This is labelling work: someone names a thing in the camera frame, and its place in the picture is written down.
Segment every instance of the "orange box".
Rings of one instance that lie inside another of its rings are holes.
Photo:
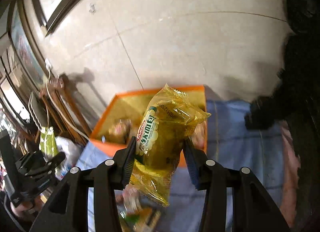
[[[206,111],[203,85],[175,87],[175,89],[186,92],[188,94],[189,101],[193,105],[196,105]],[[117,150],[126,148],[127,145],[123,144],[110,142],[103,143],[101,138],[117,119],[142,118],[150,100],[160,90],[161,89],[149,89],[116,94],[91,133],[90,142],[110,157],[113,157]],[[204,151],[206,152],[207,129],[205,130],[205,133]],[[180,155],[179,167],[186,167],[183,152],[181,152]]]

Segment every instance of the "wooden furniture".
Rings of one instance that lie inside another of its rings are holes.
[[[68,90],[68,83],[69,79],[65,74],[60,75],[58,78],[51,77],[48,80],[48,90],[50,92],[50,95],[55,102],[55,104],[58,106],[58,108],[61,110],[63,115],[68,119],[68,121],[78,129],[82,129],[88,137],[91,134],[91,129],[89,128],[87,122],[83,118],[81,112],[79,111],[78,107],[76,106],[73,98],[70,95],[70,92]],[[59,135],[63,135],[64,137],[70,138],[74,142],[86,145],[87,141],[85,138],[83,138],[81,135],[79,135],[70,125],[64,120],[64,118],[60,115],[60,113],[56,110],[54,105],[51,103],[50,98],[47,93],[47,88],[44,86],[40,90],[40,98],[46,105],[48,112],[50,116],[55,121],[58,129],[60,130]],[[79,124],[74,121],[72,116],[70,115],[70,112],[68,111],[66,105],[68,108],[74,113],[76,116]]]

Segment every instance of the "white plastic bag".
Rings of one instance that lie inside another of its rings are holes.
[[[55,174],[57,179],[62,180],[67,172],[75,166],[83,149],[65,137],[57,136],[55,139],[58,151],[66,154],[65,160],[61,163],[60,168],[56,168]]]

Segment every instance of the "food wrapper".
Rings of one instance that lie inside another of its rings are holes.
[[[122,192],[124,207],[127,215],[139,214],[141,205],[139,201],[139,192],[132,184],[128,184]]]
[[[151,207],[145,207],[133,216],[122,211],[119,214],[122,232],[153,232],[160,216],[161,212]]]
[[[150,199],[168,206],[182,141],[210,115],[191,105],[186,93],[165,85],[151,99],[138,129],[130,182]]]
[[[137,132],[140,127],[141,119],[142,119],[142,116],[138,119],[134,119],[134,120],[131,119],[130,133],[129,133],[129,136],[127,139],[127,144],[129,144],[129,142],[131,141],[131,138],[133,136],[137,136]]]
[[[53,132],[53,127],[41,127],[39,150],[42,151],[48,160],[58,154],[58,148]]]
[[[108,130],[109,142],[125,144],[130,132],[131,121],[129,119],[117,120]]]

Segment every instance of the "tile grout line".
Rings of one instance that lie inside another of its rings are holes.
[[[125,51],[125,53],[127,54],[127,57],[128,57],[128,59],[129,59],[129,61],[130,61],[130,63],[131,63],[131,66],[132,66],[132,68],[133,68],[133,70],[134,70],[134,72],[135,72],[135,74],[136,74],[136,76],[137,76],[137,78],[138,78],[138,80],[139,80],[139,83],[140,83],[140,85],[141,85],[141,88],[142,88],[142,90],[144,90],[144,88],[143,88],[143,86],[142,86],[142,83],[141,83],[141,81],[140,81],[140,78],[139,78],[139,76],[138,76],[138,73],[137,73],[136,69],[135,69],[134,66],[133,66],[133,63],[132,63],[132,61],[131,61],[131,59],[130,59],[130,57],[129,57],[129,54],[128,54],[128,52],[127,52],[127,49],[125,48],[124,43],[123,43],[122,38],[121,38],[121,36],[120,36],[119,33],[118,33],[118,36],[119,36],[119,39],[120,39],[120,41],[121,41],[121,43],[122,43],[122,46],[123,46],[123,48],[124,48],[124,51]]]
[[[96,43],[84,48],[82,51],[80,51],[79,53],[77,53],[76,55],[73,56],[72,60],[74,60],[76,57],[80,56],[81,54],[89,51],[90,49],[94,48],[95,46],[98,46],[99,44],[101,44],[102,42],[106,41],[106,40],[109,40],[109,39],[112,39],[113,37],[117,36],[117,34],[113,34],[109,37],[106,37],[100,41],[97,41]]]
[[[262,169],[263,169],[263,183],[262,185],[266,185],[266,173],[265,173],[265,167],[266,167],[266,156],[265,156],[265,151],[264,151],[264,145],[263,145],[263,137],[261,130],[259,130],[260,133],[260,138],[261,138],[261,150],[262,150]]]
[[[190,15],[213,14],[213,13],[239,13],[239,14],[247,14],[247,15],[261,16],[261,17],[266,17],[266,18],[270,18],[270,19],[274,19],[274,20],[279,20],[279,21],[287,22],[286,20],[283,20],[283,19],[280,19],[280,18],[276,18],[276,17],[272,17],[272,16],[268,16],[268,15],[263,15],[263,14],[253,13],[253,12],[237,12],[237,11],[191,12],[191,13],[177,14],[177,16],[175,16],[175,17],[169,16],[168,18],[161,18],[161,19],[162,19],[162,20],[172,20],[172,19],[176,19],[176,18],[179,18],[179,17],[187,17],[187,16],[190,16]],[[151,20],[149,20],[149,21],[147,21],[147,22],[144,22],[144,23],[135,25],[135,26],[133,26],[133,27],[124,29],[124,30],[122,30],[120,33],[124,33],[124,32],[127,32],[127,31],[131,31],[131,30],[136,29],[136,28],[138,28],[138,27],[140,27],[140,26],[144,26],[144,25],[153,23],[153,22],[155,22],[155,21],[159,21],[159,19],[151,19]]]
[[[117,28],[117,26],[116,26],[116,24],[115,24],[115,21],[113,20],[113,18],[112,18],[112,16],[111,16],[110,11],[109,11],[109,16],[110,16],[110,18],[111,18],[111,20],[112,20],[112,22],[113,22],[113,25],[114,25],[115,28],[116,28],[117,35],[118,35],[118,37],[119,37],[119,39],[120,39],[120,41],[121,41],[121,44],[122,44],[122,47],[124,48],[125,53],[127,54],[127,57],[128,57],[128,59],[129,59],[129,61],[130,61],[130,63],[131,63],[131,66],[132,66],[132,68],[133,68],[133,71],[135,72],[135,74],[136,74],[136,76],[137,76],[137,79],[138,79],[138,81],[139,81],[139,83],[140,83],[140,85],[141,85],[141,88],[142,88],[142,90],[144,90],[143,85],[142,85],[142,83],[141,83],[141,81],[140,81],[140,78],[139,78],[139,76],[138,76],[138,73],[137,73],[136,69],[134,68],[134,65],[133,65],[133,63],[132,63],[132,61],[131,61],[131,58],[130,58],[128,52],[127,52],[126,47],[124,46],[124,43],[123,43],[123,41],[122,41],[122,38],[121,38],[120,33],[119,33],[119,31],[118,31],[118,28]]]

